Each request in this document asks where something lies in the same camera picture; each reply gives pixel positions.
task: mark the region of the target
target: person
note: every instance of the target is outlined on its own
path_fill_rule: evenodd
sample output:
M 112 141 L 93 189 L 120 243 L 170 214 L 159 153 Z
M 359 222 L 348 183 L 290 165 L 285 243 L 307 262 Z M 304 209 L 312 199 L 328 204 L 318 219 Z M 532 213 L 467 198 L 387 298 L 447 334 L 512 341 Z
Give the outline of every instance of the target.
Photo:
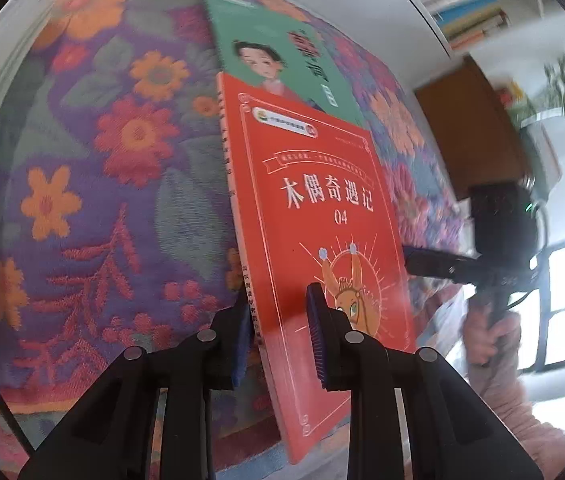
M 490 311 L 482 295 L 469 299 L 463 323 L 469 384 L 514 433 L 545 480 L 553 480 L 565 468 L 565 433 L 536 419 L 525 399 L 517 376 L 520 316 L 509 312 L 489 329 Z M 497 346 L 499 338 L 503 339 Z
M 283 83 L 279 74 L 286 65 L 282 57 L 270 46 L 249 43 L 247 41 L 234 41 L 234 53 L 251 70 L 264 77 L 261 87 L 272 94 L 303 103 L 296 92 Z

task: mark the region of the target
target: green book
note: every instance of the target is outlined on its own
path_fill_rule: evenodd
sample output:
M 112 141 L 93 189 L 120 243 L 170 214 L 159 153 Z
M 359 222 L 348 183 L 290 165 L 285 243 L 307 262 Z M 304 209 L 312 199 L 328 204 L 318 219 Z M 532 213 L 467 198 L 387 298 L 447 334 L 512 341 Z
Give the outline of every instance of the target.
M 226 73 L 365 126 L 351 86 L 311 25 L 244 0 L 205 3 Z

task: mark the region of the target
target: orange flower pattern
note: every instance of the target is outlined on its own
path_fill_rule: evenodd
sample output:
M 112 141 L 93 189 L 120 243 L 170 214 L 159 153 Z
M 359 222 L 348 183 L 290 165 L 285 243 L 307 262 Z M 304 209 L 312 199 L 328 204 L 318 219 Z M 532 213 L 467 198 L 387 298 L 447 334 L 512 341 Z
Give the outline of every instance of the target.
M 167 101 L 182 86 L 182 80 L 189 77 L 190 72 L 184 61 L 174 61 L 170 56 L 162 57 L 159 51 L 152 50 L 133 62 L 130 75 L 140 80 L 134 86 L 134 92 L 152 101 Z
M 112 111 L 98 120 L 101 132 L 94 141 L 98 151 L 112 153 L 104 173 L 117 176 L 123 184 L 133 180 L 136 187 L 144 187 L 150 179 L 160 177 L 159 160 L 174 153 L 164 140 L 178 135 L 178 129 L 168 122 L 171 111 L 156 110 L 149 103 L 136 106 L 131 96 L 116 101 Z
M 50 46 L 63 32 L 72 40 L 84 41 L 115 27 L 122 19 L 125 1 L 56 0 L 52 18 L 36 39 L 34 49 Z
M 69 184 L 69 174 L 69 167 L 61 166 L 47 182 L 40 168 L 29 171 L 28 181 L 33 193 L 22 200 L 20 210 L 25 216 L 34 219 L 34 240 L 45 240 L 51 232 L 61 238 L 69 235 L 69 224 L 65 216 L 82 208 L 80 197 L 65 191 Z
M 9 258 L 4 265 L 0 262 L 0 321 L 3 317 L 15 330 L 21 326 L 19 308 L 29 303 L 29 298 L 22 290 L 24 275 Z
M 422 148 L 425 140 L 404 103 L 391 90 L 385 92 L 389 101 L 380 90 L 370 97 L 371 110 L 387 128 L 397 152 L 416 156 L 415 147 Z
M 389 70 L 309 12 L 283 0 L 245 1 L 316 30 L 352 87 L 383 165 L 393 168 L 387 177 L 403 242 L 453 252 L 453 197 L 445 195 L 447 184 L 432 178 L 438 175 L 432 150 L 427 144 L 420 148 L 418 134 L 403 126 L 405 153 L 399 153 L 395 132 L 390 136 L 385 124 L 392 124 L 387 114 L 380 114 L 386 119 L 382 122 L 371 109 L 374 104 L 394 113 L 387 89 L 403 99 Z M 41 53 L 46 45 L 51 46 Z M 153 51 L 160 53 L 154 65 L 143 67 L 151 61 L 146 53 Z M 165 63 L 165 72 L 150 74 L 166 57 L 183 64 Z M 130 75 L 134 60 L 136 70 L 145 71 L 139 77 Z M 56 0 L 46 30 L 5 97 L 2 112 L 10 108 L 10 113 L 0 121 L 8 126 L 0 128 L 0 153 L 5 154 L 0 160 L 0 388 L 12 396 L 8 400 L 26 399 L 30 406 L 75 400 L 125 346 L 173 346 L 209 326 L 217 309 L 234 303 L 242 284 L 240 258 L 226 177 L 222 167 L 213 170 L 222 156 L 216 70 L 200 0 Z M 65 99 L 71 89 L 72 99 Z M 84 98 L 75 99 L 76 92 Z M 127 104 L 118 106 L 117 101 Z M 23 108 L 32 102 L 34 106 Z M 418 117 L 414 120 L 425 127 Z M 409 118 L 403 123 L 409 125 Z M 3 133 L 20 139 L 13 159 L 13 145 Z M 405 167 L 398 171 L 400 163 Z M 72 192 L 82 207 L 49 222 L 46 241 L 40 242 L 33 236 L 34 224 L 50 204 L 29 200 L 32 216 L 23 214 L 23 199 L 35 195 L 26 176 L 40 167 L 45 177 L 40 183 L 50 186 L 62 165 L 70 167 L 70 179 L 60 195 Z M 174 225 L 178 231 L 175 244 L 157 239 L 159 218 L 165 229 Z M 70 226 L 66 238 L 56 231 L 63 232 L 61 220 Z M 212 233 L 221 234 L 206 244 Z M 205 245 L 203 256 L 196 248 Z M 10 258 L 15 263 L 9 264 Z M 409 288 L 419 312 L 431 288 L 417 278 Z M 19 331 L 12 325 L 19 325 Z M 13 336 L 5 337 L 7 331 Z M 240 403 L 246 409 L 239 413 L 227 403 L 217 413 L 218 420 L 227 421 L 235 413 L 237 429 L 271 416 L 261 365 L 257 358 L 249 363 L 241 396 L 252 398 Z M 263 377 L 258 384 L 257 373 Z M 43 433 L 57 420 L 48 416 Z M 232 422 L 223 431 L 229 433 L 230 426 Z M 275 444 L 272 435 L 263 446 Z M 42 437 L 35 435 L 38 442 Z M 242 449 L 245 457 L 253 452 L 246 444 Z
M 207 95 L 199 95 L 192 101 L 192 108 L 203 117 L 214 117 L 218 115 L 218 100 Z
M 58 73 L 76 68 L 88 54 L 89 51 L 80 44 L 64 44 L 60 52 L 53 58 L 51 69 Z

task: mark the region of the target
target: cartoon girl illustration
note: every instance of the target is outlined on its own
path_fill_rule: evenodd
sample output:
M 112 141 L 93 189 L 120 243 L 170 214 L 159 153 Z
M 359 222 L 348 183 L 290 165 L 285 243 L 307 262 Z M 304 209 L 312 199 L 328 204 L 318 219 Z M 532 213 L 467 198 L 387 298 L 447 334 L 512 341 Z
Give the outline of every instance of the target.
M 354 243 L 349 245 L 349 252 L 352 255 L 352 279 L 338 280 L 327 259 L 327 250 L 320 249 L 323 279 L 327 291 L 336 299 L 336 308 L 347 314 L 352 328 L 375 336 L 381 325 L 380 308 L 363 285 L 363 268 Z
M 261 86 L 272 94 L 303 103 L 296 92 L 288 88 L 278 74 L 287 66 L 282 57 L 270 46 L 247 41 L 234 41 L 234 53 L 251 70 L 264 77 Z

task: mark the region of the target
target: number 04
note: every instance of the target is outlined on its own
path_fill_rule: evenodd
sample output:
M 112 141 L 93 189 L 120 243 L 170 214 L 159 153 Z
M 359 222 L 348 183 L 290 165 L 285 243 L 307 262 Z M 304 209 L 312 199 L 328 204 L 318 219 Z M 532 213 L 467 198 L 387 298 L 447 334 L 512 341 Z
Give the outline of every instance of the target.
M 336 209 L 334 211 L 334 222 L 336 222 L 337 225 L 347 225 L 347 211 L 343 209 L 343 212 L 341 213 L 338 209 Z

